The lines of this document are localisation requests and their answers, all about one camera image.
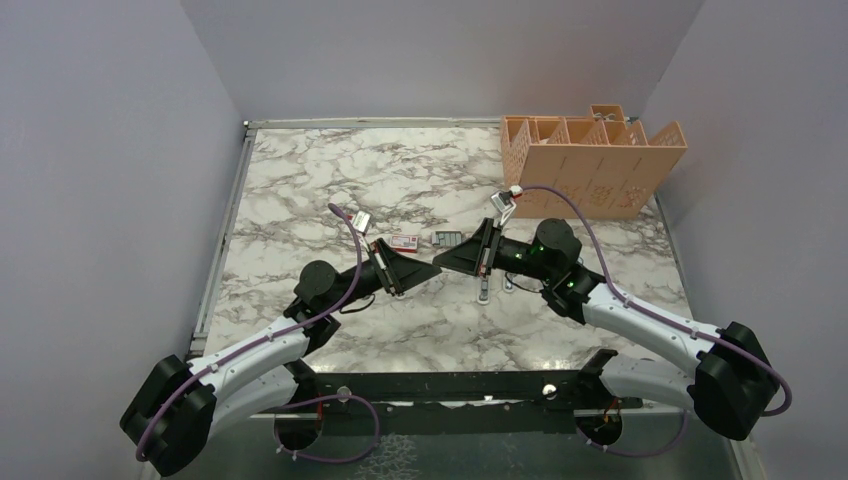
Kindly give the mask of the grey teal staple box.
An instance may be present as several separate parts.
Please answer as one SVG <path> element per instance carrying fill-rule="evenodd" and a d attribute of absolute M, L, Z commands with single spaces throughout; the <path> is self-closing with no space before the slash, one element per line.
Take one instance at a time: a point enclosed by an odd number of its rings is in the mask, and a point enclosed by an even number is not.
<path fill-rule="evenodd" d="M 435 247 L 450 248 L 462 242 L 463 234 L 460 231 L 435 231 L 431 234 L 431 244 Z"/>

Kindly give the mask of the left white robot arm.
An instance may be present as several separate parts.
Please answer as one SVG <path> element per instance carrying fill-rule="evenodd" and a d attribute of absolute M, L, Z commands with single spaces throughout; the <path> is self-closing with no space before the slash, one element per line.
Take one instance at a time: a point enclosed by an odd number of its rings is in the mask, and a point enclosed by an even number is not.
<path fill-rule="evenodd" d="M 270 326 L 218 353 L 192 361 L 170 355 L 153 367 L 119 422 L 136 445 L 137 459 L 170 476 L 214 434 L 253 414 L 350 399 L 348 393 L 321 396 L 304 361 L 339 329 L 334 312 L 380 291 L 401 295 L 441 272 L 382 239 L 359 244 L 356 264 L 344 272 L 323 260 L 308 263 L 294 301 Z"/>

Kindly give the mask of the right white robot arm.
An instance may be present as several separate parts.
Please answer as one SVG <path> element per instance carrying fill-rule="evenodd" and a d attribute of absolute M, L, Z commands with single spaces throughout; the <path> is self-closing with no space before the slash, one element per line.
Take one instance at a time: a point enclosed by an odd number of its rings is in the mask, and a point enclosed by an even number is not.
<path fill-rule="evenodd" d="M 557 315 L 607 330 L 660 356 L 658 363 L 614 354 L 577 380 L 579 398 L 600 407 L 613 397 L 652 400 L 693 412 L 714 432 L 746 439 L 777 394 L 755 333 L 721 328 L 638 303 L 579 260 L 581 242 L 561 219 L 546 219 L 531 242 L 507 238 L 487 218 L 464 242 L 433 259 L 436 266 L 482 277 L 494 270 L 538 280 Z"/>

